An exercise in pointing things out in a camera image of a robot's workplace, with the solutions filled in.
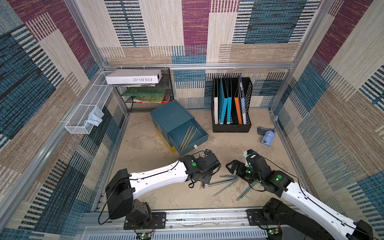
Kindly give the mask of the yellow bottom drawer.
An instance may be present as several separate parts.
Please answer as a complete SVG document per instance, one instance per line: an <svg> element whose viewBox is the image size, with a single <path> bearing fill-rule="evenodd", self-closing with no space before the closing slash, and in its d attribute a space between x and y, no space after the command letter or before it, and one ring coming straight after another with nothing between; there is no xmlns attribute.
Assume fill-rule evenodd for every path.
<svg viewBox="0 0 384 240"><path fill-rule="evenodd" d="M171 147L169 145L169 143L167 142L167 140L163 137L163 135L158 131L158 129L155 129L156 130L156 133L158 134L158 136L161 138L161 140L163 141L163 143L165 144L165 146L168 148L168 150L171 152L171 153L175 153L176 152L176 149L175 147Z"/></svg>

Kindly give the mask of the teal drawer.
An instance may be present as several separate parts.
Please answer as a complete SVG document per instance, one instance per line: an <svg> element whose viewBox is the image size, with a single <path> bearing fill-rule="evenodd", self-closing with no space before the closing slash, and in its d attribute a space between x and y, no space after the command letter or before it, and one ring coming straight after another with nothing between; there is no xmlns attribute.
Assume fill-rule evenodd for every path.
<svg viewBox="0 0 384 240"><path fill-rule="evenodd" d="M209 134L195 119L191 119L171 130L168 137L182 157L205 143L209 138Z"/></svg>

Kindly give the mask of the teal drawer cabinet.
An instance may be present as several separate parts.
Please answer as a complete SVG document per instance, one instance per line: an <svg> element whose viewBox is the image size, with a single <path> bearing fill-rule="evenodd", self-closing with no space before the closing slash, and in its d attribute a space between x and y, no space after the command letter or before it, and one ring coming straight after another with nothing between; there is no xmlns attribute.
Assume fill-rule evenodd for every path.
<svg viewBox="0 0 384 240"><path fill-rule="evenodd" d="M173 144L169 140L168 133L181 124L195 119L178 101L171 101L151 111L151 117L155 128L158 129L171 147L173 147Z"/></svg>

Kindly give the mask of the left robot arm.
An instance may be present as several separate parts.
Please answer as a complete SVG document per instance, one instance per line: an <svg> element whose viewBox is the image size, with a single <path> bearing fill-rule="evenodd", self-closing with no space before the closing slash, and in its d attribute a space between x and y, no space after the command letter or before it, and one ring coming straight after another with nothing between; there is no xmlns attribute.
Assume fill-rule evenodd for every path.
<svg viewBox="0 0 384 240"><path fill-rule="evenodd" d="M147 172L129 173L119 170L105 188L108 220L125 218L128 229L155 229L161 218L152 214L148 203L139 201L142 195L156 189L188 182L193 188L196 182L209 184L221 168L214 153L205 150L203 156L185 155L176 162Z"/></svg>

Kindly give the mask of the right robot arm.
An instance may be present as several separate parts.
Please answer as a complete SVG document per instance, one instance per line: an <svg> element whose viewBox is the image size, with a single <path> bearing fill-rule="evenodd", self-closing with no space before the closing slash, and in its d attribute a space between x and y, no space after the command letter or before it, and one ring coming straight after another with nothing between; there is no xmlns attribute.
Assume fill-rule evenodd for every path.
<svg viewBox="0 0 384 240"><path fill-rule="evenodd" d="M314 240L373 240L373 228L333 210L308 191L287 171L272 170L269 160L253 150L245 151L244 163L233 160L227 170L247 181L259 183L265 192L276 195L263 206L266 224L288 225Z"/></svg>

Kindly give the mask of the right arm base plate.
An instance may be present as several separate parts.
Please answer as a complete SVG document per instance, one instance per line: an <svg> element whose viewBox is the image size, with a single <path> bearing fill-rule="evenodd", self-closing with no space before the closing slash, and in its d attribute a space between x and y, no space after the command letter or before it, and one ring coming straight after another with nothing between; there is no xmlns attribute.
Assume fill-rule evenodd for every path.
<svg viewBox="0 0 384 240"><path fill-rule="evenodd" d="M269 210L247 209L247 218L250 226L271 226L278 225L277 217Z"/></svg>

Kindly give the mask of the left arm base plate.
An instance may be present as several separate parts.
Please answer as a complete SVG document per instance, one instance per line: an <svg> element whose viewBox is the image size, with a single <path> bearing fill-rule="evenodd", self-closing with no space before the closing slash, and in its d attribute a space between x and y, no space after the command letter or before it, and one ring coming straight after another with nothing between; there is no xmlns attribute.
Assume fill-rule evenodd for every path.
<svg viewBox="0 0 384 240"><path fill-rule="evenodd" d="M152 212L149 217L144 220L133 220L126 217L123 229L124 230L152 230L164 229L166 227L167 213Z"/></svg>

